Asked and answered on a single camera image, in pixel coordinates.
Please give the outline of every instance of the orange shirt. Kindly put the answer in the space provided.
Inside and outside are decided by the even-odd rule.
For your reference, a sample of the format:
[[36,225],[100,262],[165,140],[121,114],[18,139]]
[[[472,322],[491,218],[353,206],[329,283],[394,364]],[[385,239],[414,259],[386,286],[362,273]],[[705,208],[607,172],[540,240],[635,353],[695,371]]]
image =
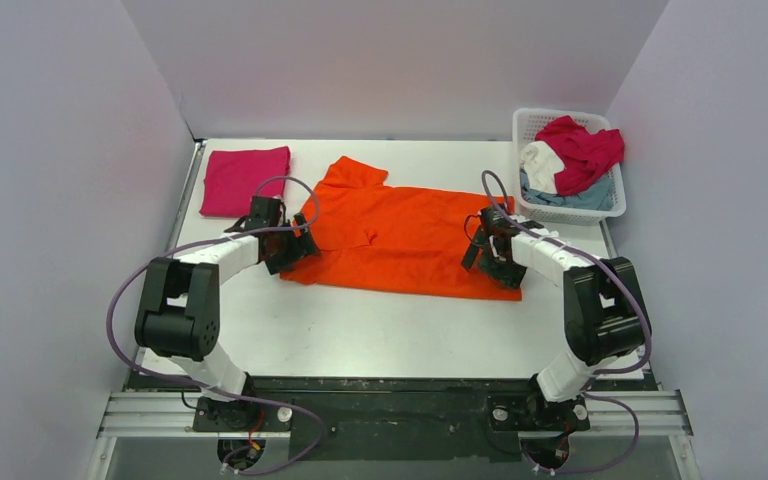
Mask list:
[[[340,158],[314,188],[321,213],[311,226],[321,257],[307,257],[281,278],[397,293],[494,300],[522,299],[461,259],[469,246],[464,218],[487,197],[428,188],[388,187],[386,170]],[[313,202],[302,208],[313,217]],[[475,231],[477,222],[469,227]]]

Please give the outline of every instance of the pink towel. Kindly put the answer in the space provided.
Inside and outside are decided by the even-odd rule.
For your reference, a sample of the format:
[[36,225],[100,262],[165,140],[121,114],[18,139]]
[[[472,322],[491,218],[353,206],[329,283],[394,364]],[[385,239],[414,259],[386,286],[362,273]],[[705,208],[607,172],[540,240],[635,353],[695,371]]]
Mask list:
[[[249,214],[254,190],[270,177],[290,173],[290,148],[213,152],[204,177],[204,201],[199,213],[208,217],[242,217]],[[263,197],[284,194],[284,180],[268,183]]]

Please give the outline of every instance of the white plastic basket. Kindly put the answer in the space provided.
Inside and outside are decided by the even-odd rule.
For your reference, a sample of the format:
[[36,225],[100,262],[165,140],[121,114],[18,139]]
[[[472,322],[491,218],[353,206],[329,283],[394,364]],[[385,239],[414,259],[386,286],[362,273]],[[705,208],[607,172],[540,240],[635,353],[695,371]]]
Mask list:
[[625,213],[625,191],[623,190],[622,173],[619,164],[614,165],[608,176],[614,182],[611,197],[614,208],[609,211],[586,210],[581,208],[552,207],[548,205],[535,205],[528,203],[522,196],[522,187],[519,181],[519,152],[522,148],[533,142],[535,135],[543,130],[552,120],[569,115],[590,133],[599,130],[609,130],[611,124],[605,117],[581,112],[565,112],[563,110],[548,110],[543,108],[520,108],[514,112],[513,130],[513,159],[514,178],[516,179],[516,199],[520,205],[519,213],[538,222],[569,223],[573,225],[595,225],[608,217],[619,217]]

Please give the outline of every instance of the teal cloth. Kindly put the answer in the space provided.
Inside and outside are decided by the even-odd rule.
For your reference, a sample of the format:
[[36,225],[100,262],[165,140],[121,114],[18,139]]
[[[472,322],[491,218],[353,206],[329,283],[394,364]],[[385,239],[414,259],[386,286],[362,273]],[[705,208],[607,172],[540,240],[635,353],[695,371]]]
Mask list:
[[535,205],[582,208],[603,212],[614,208],[614,199],[611,198],[611,194],[614,193],[614,182],[611,181],[611,177],[608,175],[602,175],[590,188],[578,195],[570,195],[568,197],[531,190],[528,183],[528,174],[522,169],[519,171],[519,181],[522,185],[523,198],[525,198],[526,202]]

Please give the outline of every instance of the white wall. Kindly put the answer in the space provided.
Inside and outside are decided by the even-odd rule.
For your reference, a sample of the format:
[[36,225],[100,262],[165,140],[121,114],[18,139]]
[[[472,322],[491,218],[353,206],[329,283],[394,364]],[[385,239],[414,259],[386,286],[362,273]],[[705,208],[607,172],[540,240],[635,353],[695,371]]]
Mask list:
[[118,0],[0,2],[0,480],[82,478],[125,372],[107,301],[168,234],[191,152]]
[[499,138],[604,113],[667,0],[124,0],[196,137]]
[[655,373],[707,480],[768,478],[768,2],[672,0],[609,116]]

